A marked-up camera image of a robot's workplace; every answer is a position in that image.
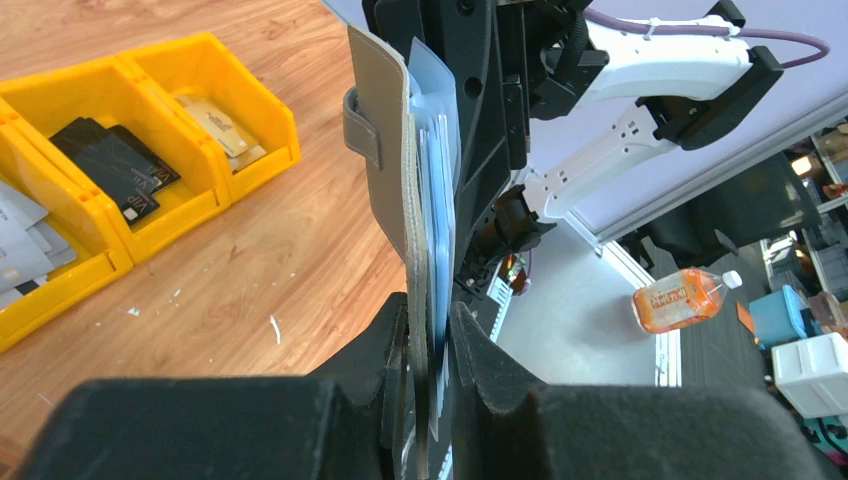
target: wooden table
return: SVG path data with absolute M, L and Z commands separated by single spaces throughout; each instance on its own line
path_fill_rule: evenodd
M 2 0 L 0 78 L 202 31 L 292 109 L 303 161 L 0 354 L 0 445 L 89 378 L 307 373 L 405 288 L 344 146 L 347 36 L 319 1 Z

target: bottle cap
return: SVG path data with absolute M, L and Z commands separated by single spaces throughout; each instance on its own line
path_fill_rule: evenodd
M 725 272 L 721 276 L 721 280 L 730 288 L 739 288 L 742 286 L 742 277 L 739 276 L 736 270 Z

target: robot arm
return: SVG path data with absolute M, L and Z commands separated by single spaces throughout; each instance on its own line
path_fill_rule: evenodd
M 738 29 L 717 15 L 690 22 L 643 22 Z M 524 198 L 538 221 L 565 217 L 581 199 L 636 165 L 678 146 L 708 145 L 735 128 L 782 74 L 763 47 L 741 38 L 652 36 L 588 22 L 595 48 L 609 63 L 576 106 L 640 97 L 594 141 L 546 172 L 525 174 Z

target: storage bin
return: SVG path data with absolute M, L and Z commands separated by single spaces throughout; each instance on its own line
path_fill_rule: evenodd
M 152 97 L 205 139 L 204 146 L 213 152 L 233 201 L 300 161 L 291 111 L 212 34 L 129 50 L 118 58 L 136 71 Z M 224 149 L 183 109 L 175 95 L 211 99 L 256 137 L 266 155 L 231 173 Z
M 772 349 L 774 385 L 804 418 L 848 414 L 848 342 L 838 333 Z
M 748 311 L 754 319 L 759 347 L 768 350 L 781 343 L 807 338 L 801 308 L 801 297 L 788 285 L 751 302 Z
M 116 58 L 0 83 L 0 114 L 54 166 L 99 203 L 135 263 L 220 213 L 232 202 L 205 138 L 188 128 L 133 70 Z M 49 137 L 78 117 L 127 127 L 181 179 L 157 192 L 160 207 L 130 227 L 115 202 L 59 151 Z
M 41 204 L 46 221 L 77 251 L 47 283 L 0 310 L 0 351 L 130 271 L 132 261 L 101 205 L 0 120 L 0 180 Z

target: orange juice bottle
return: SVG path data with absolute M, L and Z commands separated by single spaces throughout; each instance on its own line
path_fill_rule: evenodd
M 639 326 L 648 333 L 665 333 L 714 317 L 731 288 L 742 285 L 735 270 L 713 275 L 685 268 L 633 294 Z

